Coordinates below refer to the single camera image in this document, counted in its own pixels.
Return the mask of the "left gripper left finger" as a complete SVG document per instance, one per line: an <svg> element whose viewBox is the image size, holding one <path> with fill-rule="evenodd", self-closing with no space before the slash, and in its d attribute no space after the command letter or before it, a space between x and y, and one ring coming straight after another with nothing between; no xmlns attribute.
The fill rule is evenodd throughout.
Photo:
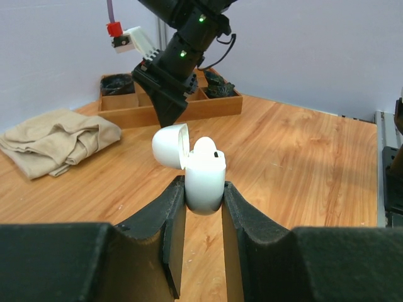
<svg viewBox="0 0 403 302"><path fill-rule="evenodd" d="M174 301L180 296L184 177L117 225L1 226L2 301Z"/></svg>

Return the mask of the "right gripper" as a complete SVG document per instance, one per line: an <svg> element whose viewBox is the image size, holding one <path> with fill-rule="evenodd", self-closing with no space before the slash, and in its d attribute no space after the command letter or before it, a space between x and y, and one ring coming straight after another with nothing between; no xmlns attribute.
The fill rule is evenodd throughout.
<svg viewBox="0 0 403 302"><path fill-rule="evenodd" d="M179 79L160 66L164 51L154 50L146 55L131 72L132 79L149 97L161 127L173 125L184 113L186 98L195 93L198 80L194 72Z"/></svg>

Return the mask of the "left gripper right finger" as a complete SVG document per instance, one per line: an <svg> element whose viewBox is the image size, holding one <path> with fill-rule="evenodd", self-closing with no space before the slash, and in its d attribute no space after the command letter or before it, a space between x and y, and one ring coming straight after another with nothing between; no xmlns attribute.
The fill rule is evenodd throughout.
<svg viewBox="0 0 403 302"><path fill-rule="evenodd" d="M401 301L402 229L287 229L227 182L222 203L229 301Z"/></svg>

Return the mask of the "white earbud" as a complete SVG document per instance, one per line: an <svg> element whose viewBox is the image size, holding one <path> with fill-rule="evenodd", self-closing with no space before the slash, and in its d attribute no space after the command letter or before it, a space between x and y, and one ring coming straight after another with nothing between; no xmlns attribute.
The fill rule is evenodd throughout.
<svg viewBox="0 0 403 302"><path fill-rule="evenodd" d="M210 137L199 138L193 148L193 155L203 158L218 158L215 142Z"/></svg>

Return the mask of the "white earbud charging case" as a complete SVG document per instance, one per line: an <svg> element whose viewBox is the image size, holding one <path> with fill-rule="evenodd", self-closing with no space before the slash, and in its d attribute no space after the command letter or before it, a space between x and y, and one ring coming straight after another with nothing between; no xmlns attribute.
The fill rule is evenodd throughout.
<svg viewBox="0 0 403 302"><path fill-rule="evenodd" d="M212 215L222 204L227 165L225 154L217 150L218 158L194 156L186 123L161 128L152 139L158 163L184 171L186 205L198 215Z"/></svg>

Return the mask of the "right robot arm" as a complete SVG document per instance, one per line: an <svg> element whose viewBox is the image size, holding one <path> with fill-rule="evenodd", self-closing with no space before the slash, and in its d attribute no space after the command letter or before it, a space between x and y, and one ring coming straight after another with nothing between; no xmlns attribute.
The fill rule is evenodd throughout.
<svg viewBox="0 0 403 302"><path fill-rule="evenodd" d="M198 87L195 69L214 39L229 36L223 14L232 1L142 1L159 19L176 30L165 50L143 61L132 79L147 93L161 127L173 125L187 108L187 97Z"/></svg>

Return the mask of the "wooden compartment tray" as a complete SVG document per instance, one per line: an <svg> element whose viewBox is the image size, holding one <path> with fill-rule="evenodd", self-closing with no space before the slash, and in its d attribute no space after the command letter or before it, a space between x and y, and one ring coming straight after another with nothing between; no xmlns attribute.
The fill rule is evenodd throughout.
<svg viewBox="0 0 403 302"><path fill-rule="evenodd" d="M204 73L197 71L198 88L186 100L185 112L179 122L202 120L221 116L239 115L242 112L243 96L237 91L233 96L210 98L206 95L208 82ZM134 93L99 97L98 115L116 124L121 129L158 125L156 112L150 98L137 84Z"/></svg>

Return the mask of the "dark rolled sock bottom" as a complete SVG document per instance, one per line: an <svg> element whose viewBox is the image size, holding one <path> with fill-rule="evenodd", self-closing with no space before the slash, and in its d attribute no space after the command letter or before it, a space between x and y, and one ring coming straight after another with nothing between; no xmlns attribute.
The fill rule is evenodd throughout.
<svg viewBox="0 0 403 302"><path fill-rule="evenodd" d="M210 70L205 70L203 73L208 83L205 94L209 98L226 98L236 95L235 85L231 82L225 82L221 75Z"/></svg>

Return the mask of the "dark rolled sock top-left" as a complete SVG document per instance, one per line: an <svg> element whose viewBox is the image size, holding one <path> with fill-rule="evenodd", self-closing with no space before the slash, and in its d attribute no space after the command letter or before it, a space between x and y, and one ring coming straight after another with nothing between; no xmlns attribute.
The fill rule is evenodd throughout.
<svg viewBox="0 0 403 302"><path fill-rule="evenodd" d="M106 75L100 80L102 96L118 96L135 92L134 81L129 74Z"/></svg>

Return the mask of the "beige folded cloth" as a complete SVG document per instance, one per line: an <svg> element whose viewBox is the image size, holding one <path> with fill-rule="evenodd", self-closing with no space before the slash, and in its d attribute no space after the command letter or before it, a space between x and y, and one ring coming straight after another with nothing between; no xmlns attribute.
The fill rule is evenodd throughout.
<svg viewBox="0 0 403 302"><path fill-rule="evenodd" d="M116 124L100 116L57 109L1 134L3 151L29 179L57 177L121 138Z"/></svg>

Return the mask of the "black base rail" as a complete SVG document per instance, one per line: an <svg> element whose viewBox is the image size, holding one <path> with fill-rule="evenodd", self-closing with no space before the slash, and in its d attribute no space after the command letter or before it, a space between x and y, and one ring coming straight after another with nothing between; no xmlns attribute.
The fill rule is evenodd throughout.
<svg viewBox="0 0 403 302"><path fill-rule="evenodd" d="M402 97L394 113L375 113L378 142L378 226L402 226Z"/></svg>

